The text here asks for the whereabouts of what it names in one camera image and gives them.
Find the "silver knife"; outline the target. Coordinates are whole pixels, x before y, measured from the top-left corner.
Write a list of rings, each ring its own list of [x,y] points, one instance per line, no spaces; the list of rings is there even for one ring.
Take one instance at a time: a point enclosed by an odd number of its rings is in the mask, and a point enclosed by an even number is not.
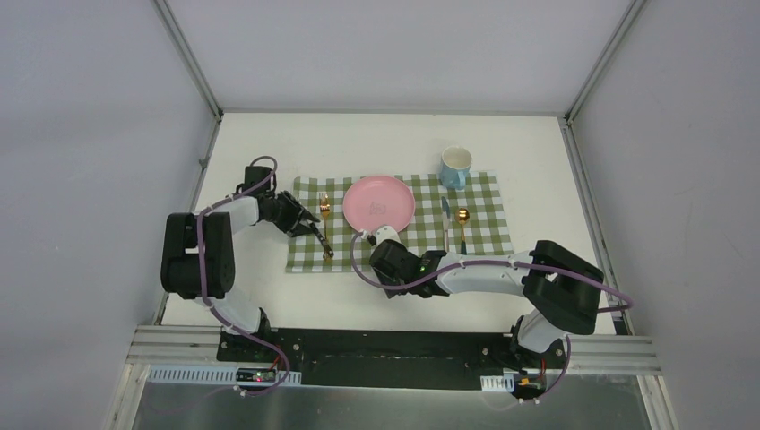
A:
[[[443,233],[444,233],[444,250],[448,253],[450,249],[450,229],[451,229],[451,209],[449,205],[449,201],[445,196],[441,197],[441,207],[442,207],[442,225],[443,225]]]

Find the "green checkered cloth napkin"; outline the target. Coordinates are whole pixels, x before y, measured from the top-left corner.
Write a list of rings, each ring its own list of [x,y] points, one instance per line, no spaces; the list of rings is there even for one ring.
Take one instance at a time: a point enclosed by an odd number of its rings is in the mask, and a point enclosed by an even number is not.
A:
[[[443,187],[435,174],[398,175],[414,198],[414,214],[410,224],[397,230],[394,241],[410,254],[421,256],[426,251],[470,255],[505,255],[514,252],[497,173],[469,173],[461,191]],[[371,257],[382,250],[381,239],[374,244],[366,238],[353,242],[357,230],[347,221],[343,200],[350,186],[359,178],[318,178],[298,176],[292,184],[292,195],[309,210],[319,209],[320,198],[328,197],[331,213],[327,226],[319,230],[327,235],[333,250],[330,261],[324,259],[324,247],[310,234],[289,241],[285,266],[287,273],[352,272],[355,266],[371,271]]]

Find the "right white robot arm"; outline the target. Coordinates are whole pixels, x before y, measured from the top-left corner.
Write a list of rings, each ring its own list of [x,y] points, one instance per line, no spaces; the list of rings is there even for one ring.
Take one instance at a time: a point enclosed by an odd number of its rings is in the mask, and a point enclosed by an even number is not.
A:
[[[388,239],[376,246],[369,265],[389,297],[477,292],[527,299],[534,309],[518,319],[508,344],[510,358],[522,367],[541,360],[555,340],[596,329],[603,273],[552,241],[540,240],[533,250],[511,255],[427,251],[417,256]]]

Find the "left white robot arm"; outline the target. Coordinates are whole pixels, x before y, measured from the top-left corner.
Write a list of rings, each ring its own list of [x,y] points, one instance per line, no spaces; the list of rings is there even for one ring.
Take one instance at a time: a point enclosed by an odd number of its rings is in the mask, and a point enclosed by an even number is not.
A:
[[[233,236],[260,222],[287,237],[316,232],[317,217],[291,193],[278,192],[275,169],[248,166],[231,196],[204,213],[173,212],[165,227],[160,282],[169,294],[191,300],[220,317],[226,331],[244,331],[238,348],[252,362],[263,362],[273,338],[262,331],[265,313],[235,287]]]

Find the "pink plate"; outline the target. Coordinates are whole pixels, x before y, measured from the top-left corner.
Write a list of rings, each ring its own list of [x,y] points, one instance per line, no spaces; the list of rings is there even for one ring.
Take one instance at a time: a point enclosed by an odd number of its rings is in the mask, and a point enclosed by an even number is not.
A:
[[[414,217],[416,200],[411,189],[393,176],[367,176],[346,191],[342,212],[356,231],[390,226],[402,231]]]

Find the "gold fork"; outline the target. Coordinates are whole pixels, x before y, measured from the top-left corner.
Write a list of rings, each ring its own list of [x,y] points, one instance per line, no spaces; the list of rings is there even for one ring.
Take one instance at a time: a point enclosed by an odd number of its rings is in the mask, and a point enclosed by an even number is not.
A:
[[[331,204],[330,204],[329,196],[327,193],[323,193],[320,196],[319,209],[322,216],[322,224],[323,224],[324,259],[326,261],[331,261],[334,256],[334,251],[332,250],[332,246],[330,245],[330,241],[329,241],[329,217],[331,215]]]

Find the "gold spoon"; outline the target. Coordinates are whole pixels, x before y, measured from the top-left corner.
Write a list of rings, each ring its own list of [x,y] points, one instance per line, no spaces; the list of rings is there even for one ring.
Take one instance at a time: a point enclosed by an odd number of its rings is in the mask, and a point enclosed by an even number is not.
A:
[[[468,221],[470,220],[470,217],[471,215],[467,208],[459,208],[457,212],[455,213],[455,220],[460,226],[459,250],[460,250],[460,254],[462,255],[466,255],[468,253],[466,226],[467,226]]]

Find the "light blue mug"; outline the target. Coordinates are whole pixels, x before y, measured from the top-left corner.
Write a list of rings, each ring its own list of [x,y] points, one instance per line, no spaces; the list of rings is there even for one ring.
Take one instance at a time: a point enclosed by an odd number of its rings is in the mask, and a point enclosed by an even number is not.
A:
[[[442,186],[461,191],[467,184],[471,170],[471,153],[461,146],[446,148],[441,154],[438,178]]]

